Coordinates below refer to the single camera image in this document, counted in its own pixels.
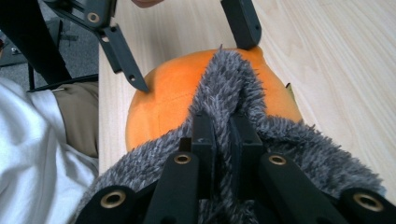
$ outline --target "gray fur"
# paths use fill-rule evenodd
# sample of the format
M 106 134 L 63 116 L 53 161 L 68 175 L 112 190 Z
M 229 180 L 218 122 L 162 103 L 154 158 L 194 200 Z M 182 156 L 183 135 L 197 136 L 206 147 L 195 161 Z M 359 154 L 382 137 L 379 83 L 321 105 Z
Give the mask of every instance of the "gray fur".
M 338 197 L 351 187 L 379 192 L 377 175 L 321 135 L 314 127 L 264 113 L 264 91 L 249 62 L 236 51 L 220 49 L 210 61 L 193 98 L 190 115 L 177 129 L 147 142 L 122 157 L 85 193 L 77 214 L 100 189 L 111 185 L 139 191 L 157 180 L 168 155 L 177 151 L 180 137 L 191 137 L 191 115 L 204 110 L 213 120 L 218 145 L 218 194 L 200 202 L 199 223 L 257 223 L 252 202 L 239 203 L 231 193 L 231 152 L 228 120 L 244 112 L 266 148 L 291 157 L 321 190 Z

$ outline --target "khaki pants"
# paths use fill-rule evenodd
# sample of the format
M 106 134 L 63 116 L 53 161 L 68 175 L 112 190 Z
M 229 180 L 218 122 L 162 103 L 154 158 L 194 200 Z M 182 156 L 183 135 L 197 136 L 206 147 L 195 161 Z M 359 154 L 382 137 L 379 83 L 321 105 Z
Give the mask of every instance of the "khaki pants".
M 67 144 L 98 157 L 98 83 L 65 84 L 53 91 L 64 118 Z

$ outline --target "light wood surface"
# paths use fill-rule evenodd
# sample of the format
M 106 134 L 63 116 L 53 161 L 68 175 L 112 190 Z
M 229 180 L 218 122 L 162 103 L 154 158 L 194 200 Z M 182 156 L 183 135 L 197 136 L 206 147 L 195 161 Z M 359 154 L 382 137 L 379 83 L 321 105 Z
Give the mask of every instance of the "light wood surface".
M 260 46 L 292 84 L 307 124 L 384 179 L 396 204 L 396 1 L 253 1 Z M 121 27 L 143 74 L 191 52 L 235 43 L 219 0 L 165 0 L 138 8 L 119 0 Z M 100 170 L 126 153 L 124 128 L 135 89 L 100 52 Z

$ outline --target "white fabric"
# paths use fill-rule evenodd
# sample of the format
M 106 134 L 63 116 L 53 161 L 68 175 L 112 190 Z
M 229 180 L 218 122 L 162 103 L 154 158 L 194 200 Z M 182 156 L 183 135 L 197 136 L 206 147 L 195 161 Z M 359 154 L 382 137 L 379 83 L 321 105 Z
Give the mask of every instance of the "white fabric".
M 0 223 L 69 222 L 97 167 L 66 144 L 52 92 L 0 78 Z

